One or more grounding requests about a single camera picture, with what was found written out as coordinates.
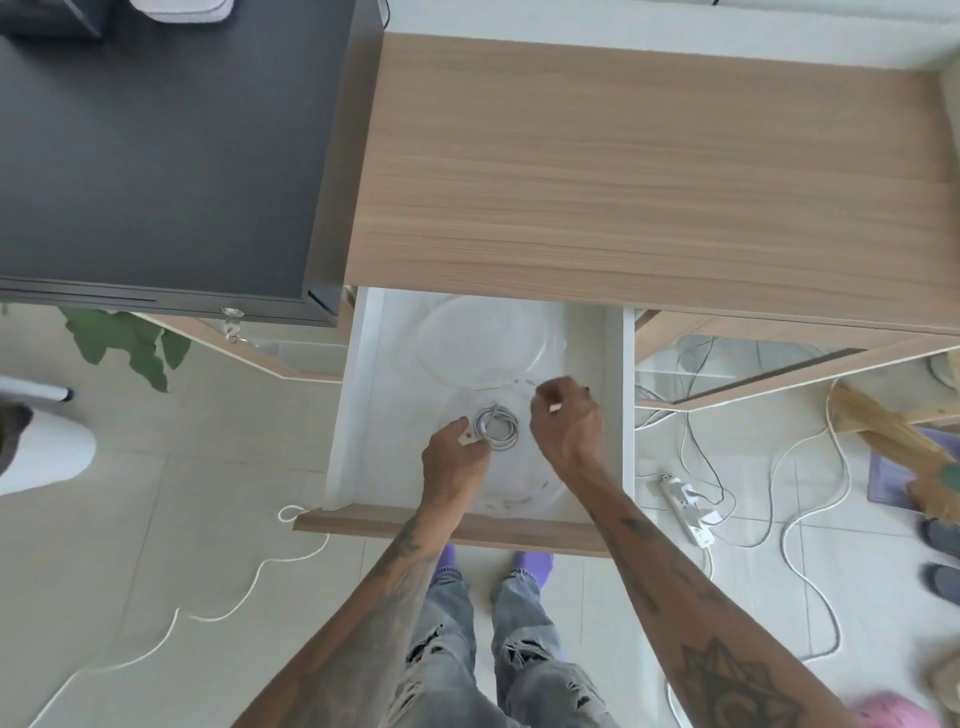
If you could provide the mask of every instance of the power strip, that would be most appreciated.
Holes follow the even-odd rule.
[[[710,527],[723,519],[714,508],[709,507],[709,502],[694,491],[692,485],[673,475],[660,477],[660,489],[690,541],[703,549],[713,546],[715,538]],[[702,504],[706,504],[707,508],[701,507]]]

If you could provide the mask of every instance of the wooden desk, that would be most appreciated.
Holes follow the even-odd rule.
[[[387,34],[347,282],[960,332],[937,77]]]

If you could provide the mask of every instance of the light blue jeans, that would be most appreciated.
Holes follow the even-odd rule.
[[[473,676],[469,585],[452,567],[430,582],[387,714],[390,728],[616,728],[583,670],[564,662],[560,635],[533,575],[514,570],[493,590],[496,702]]]

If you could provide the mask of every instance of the foot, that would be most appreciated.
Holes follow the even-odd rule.
[[[537,581],[537,586],[543,589],[546,586],[546,580],[550,578],[550,571],[553,570],[553,554],[543,553],[541,551],[518,551],[514,554],[514,571],[524,571]]]
[[[457,568],[457,551],[453,547],[453,544],[447,544],[444,546],[444,550],[440,552],[440,558],[437,560],[437,567],[433,569],[434,575],[437,574],[440,569],[446,568]]]

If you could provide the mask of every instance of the round plastic lid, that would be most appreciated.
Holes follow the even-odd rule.
[[[516,443],[491,452],[490,467],[471,509],[496,518],[534,518],[546,514],[564,494],[564,484],[543,457],[530,432],[530,399],[535,386],[527,380],[486,389],[454,393],[446,404],[440,426],[461,417],[470,420],[464,442],[477,438],[474,420],[498,404],[516,416]]]
[[[522,376],[550,343],[539,303],[483,296],[441,303],[415,337],[421,366],[462,389],[498,386]]]

